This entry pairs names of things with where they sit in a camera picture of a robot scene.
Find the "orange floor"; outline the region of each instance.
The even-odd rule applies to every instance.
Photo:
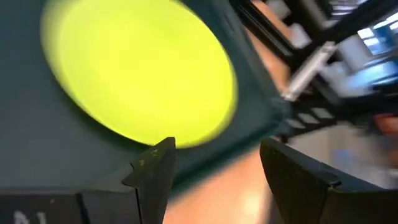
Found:
[[[286,27],[261,1],[258,9],[288,38]],[[249,36],[281,91],[286,87],[289,68],[249,32]],[[165,224],[255,224],[267,223],[271,191],[255,149],[190,189],[167,207]]]

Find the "yellow-green disc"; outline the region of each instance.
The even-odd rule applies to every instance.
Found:
[[[211,30],[177,1],[62,0],[41,39],[57,80],[94,119],[144,144],[203,144],[229,124],[233,67]]]

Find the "wooden floor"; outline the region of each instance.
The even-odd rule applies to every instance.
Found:
[[[291,37],[289,28],[263,2],[254,1],[254,4],[287,38]],[[249,31],[248,34],[264,66],[282,91],[289,68]],[[259,150],[254,149],[170,203],[164,223],[267,223],[270,203],[271,191],[261,166]]]

